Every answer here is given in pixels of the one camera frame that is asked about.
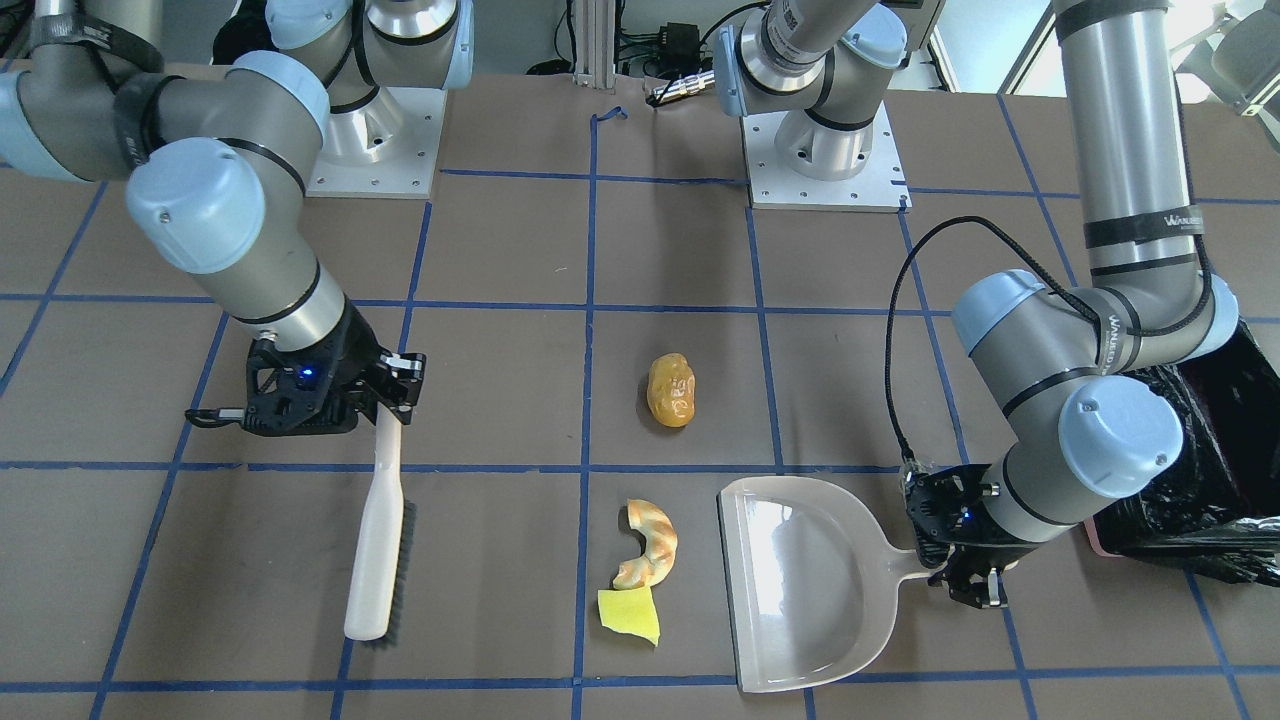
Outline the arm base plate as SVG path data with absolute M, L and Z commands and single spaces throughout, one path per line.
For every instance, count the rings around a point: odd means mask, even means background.
M 741 127 L 755 209 L 899 213 L 913 206 L 886 105 L 855 131 L 819 126 L 805 111 L 745 117 Z
M 445 105 L 440 88 L 384 87 L 332 114 L 306 195 L 316 199 L 429 199 Z

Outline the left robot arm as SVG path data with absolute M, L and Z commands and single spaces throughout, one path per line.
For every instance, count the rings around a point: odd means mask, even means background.
M 1204 250 L 1190 190 L 1166 1 L 1055 1 L 1076 150 L 1091 284 L 1057 282 L 1007 232 L 955 217 L 924 233 L 986 228 L 1021 260 L 951 311 L 966 355 L 1012 428 L 991 465 L 927 471 L 886 409 L 928 582 L 975 609 L 1006 605 L 1004 574 L 1029 552 L 1144 489 L 1179 460 L 1184 429 L 1138 369 L 1201 357 L 1235 333 L 1239 306 Z

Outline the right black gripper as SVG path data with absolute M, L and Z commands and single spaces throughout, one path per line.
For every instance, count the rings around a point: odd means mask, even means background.
M 420 384 L 426 361 L 424 354 L 383 351 L 360 310 L 346 304 L 334 329 L 307 348 L 283 351 L 270 340 L 251 343 L 239 424 L 264 437 L 340 434 L 355 429 L 357 415 L 376 425 L 387 410 L 408 427 L 416 387 L 383 384 L 387 377 Z

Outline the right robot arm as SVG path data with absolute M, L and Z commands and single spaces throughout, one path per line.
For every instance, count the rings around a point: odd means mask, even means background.
M 160 255 L 252 338 L 242 407 L 193 427 L 264 437 L 411 423 L 425 357 L 380 346 L 300 233 L 323 147 L 393 87 L 462 88 L 470 1 L 269 1 L 270 46 L 219 79 L 165 68 L 147 1 L 38 1 L 32 65 L 3 76 L 3 158 L 28 176 L 120 181 Z

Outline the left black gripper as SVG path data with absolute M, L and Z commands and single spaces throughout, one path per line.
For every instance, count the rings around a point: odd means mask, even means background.
M 1005 530 L 986 507 L 1004 496 L 989 480 L 987 464 L 927 468 L 909 464 L 902 496 L 916 536 L 916 555 L 934 569 L 928 585 L 974 609 L 1004 609 L 1004 569 L 1032 552 L 1037 543 Z

